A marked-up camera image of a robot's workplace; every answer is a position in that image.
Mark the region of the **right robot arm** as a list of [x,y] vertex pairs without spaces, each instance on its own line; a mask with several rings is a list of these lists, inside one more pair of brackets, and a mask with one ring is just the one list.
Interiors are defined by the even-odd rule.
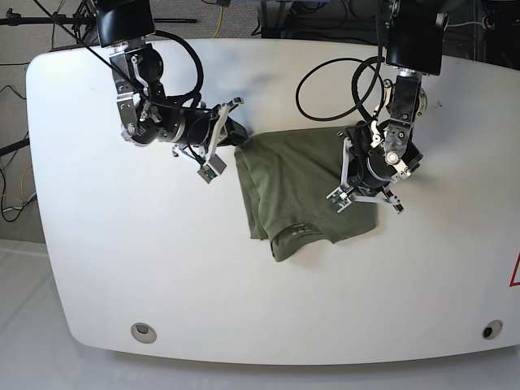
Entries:
[[[137,146],[153,141],[174,145],[174,152],[203,163],[219,146],[238,146],[249,136],[229,117],[242,99],[206,107],[202,101],[204,71],[194,48],[183,38],[155,28],[147,1],[96,1],[94,3],[100,45],[111,47],[110,67],[117,91],[117,107],[123,138]],[[168,96],[161,81],[164,62],[146,38],[165,37],[179,45],[193,60],[196,82],[187,93]]]

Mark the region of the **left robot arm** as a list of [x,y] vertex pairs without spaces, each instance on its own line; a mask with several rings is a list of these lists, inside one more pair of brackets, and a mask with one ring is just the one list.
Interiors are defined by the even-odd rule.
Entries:
[[372,114],[358,91],[352,92],[363,120],[338,134],[343,141],[340,185],[327,196],[338,211],[365,202],[402,212],[390,186],[408,179],[423,157],[412,141],[414,122],[427,107],[423,76],[440,74],[448,9],[446,1],[389,3],[384,61],[398,74],[383,81],[382,101]]

